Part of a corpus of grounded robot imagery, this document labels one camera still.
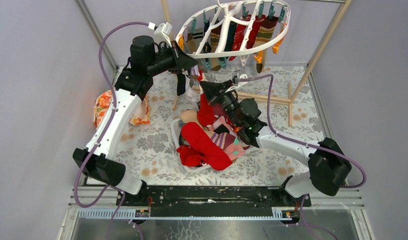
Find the red white sock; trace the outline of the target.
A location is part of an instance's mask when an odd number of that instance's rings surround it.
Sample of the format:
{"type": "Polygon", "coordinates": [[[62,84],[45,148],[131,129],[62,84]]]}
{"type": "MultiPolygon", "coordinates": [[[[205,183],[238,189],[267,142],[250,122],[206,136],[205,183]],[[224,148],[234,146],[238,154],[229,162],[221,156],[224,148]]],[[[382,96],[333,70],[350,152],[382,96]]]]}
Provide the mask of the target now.
{"type": "Polygon", "coordinates": [[[197,113],[197,119],[201,126],[207,127],[209,130],[214,130],[213,124],[218,119],[219,115],[214,114],[214,109],[208,104],[206,95],[204,94],[201,83],[206,81],[205,75],[202,70],[199,71],[199,88],[200,88],[200,108],[197,113]]]}

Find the white sock black stripes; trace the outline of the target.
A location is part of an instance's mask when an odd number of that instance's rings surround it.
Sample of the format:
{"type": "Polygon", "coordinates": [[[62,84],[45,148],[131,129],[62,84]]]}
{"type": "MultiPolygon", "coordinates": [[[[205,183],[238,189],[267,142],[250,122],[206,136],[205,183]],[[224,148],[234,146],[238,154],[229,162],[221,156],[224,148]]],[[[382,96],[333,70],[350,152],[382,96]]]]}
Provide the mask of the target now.
{"type": "Polygon", "coordinates": [[[186,99],[190,102],[198,102],[200,99],[200,94],[193,90],[191,84],[190,77],[185,75],[185,94],[186,99]]]}

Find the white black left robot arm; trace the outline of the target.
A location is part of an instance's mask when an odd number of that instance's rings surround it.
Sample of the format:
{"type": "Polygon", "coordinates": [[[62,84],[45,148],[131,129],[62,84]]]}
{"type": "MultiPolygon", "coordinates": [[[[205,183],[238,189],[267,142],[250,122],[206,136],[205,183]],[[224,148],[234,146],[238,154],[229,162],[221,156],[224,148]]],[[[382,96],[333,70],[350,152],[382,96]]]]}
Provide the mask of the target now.
{"type": "Polygon", "coordinates": [[[94,137],[85,148],[73,152],[75,163],[87,177],[128,193],[136,206],[147,199],[143,181],[127,173],[126,166],[115,161],[120,139],[133,113],[141,106],[153,86],[153,78],[166,71],[181,75],[198,64],[177,42],[156,44],[150,36],[132,40],[129,66],[122,70],[112,94],[110,106],[94,137]]]}

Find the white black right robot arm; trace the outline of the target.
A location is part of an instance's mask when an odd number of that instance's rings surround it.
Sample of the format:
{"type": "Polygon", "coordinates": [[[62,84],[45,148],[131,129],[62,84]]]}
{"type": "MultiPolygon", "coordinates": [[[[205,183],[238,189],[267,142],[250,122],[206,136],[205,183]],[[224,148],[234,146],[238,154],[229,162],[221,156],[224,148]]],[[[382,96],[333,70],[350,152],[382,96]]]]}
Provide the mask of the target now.
{"type": "Polygon", "coordinates": [[[254,98],[238,100],[230,90],[233,82],[200,82],[208,104],[219,106],[237,129],[240,140],[250,146],[269,149],[300,161],[308,171],[288,177],[278,193],[280,203],[291,206],[299,197],[314,192],[335,196],[352,169],[338,144],[331,138],[306,143],[292,135],[276,131],[259,119],[261,111],[254,98]]]}

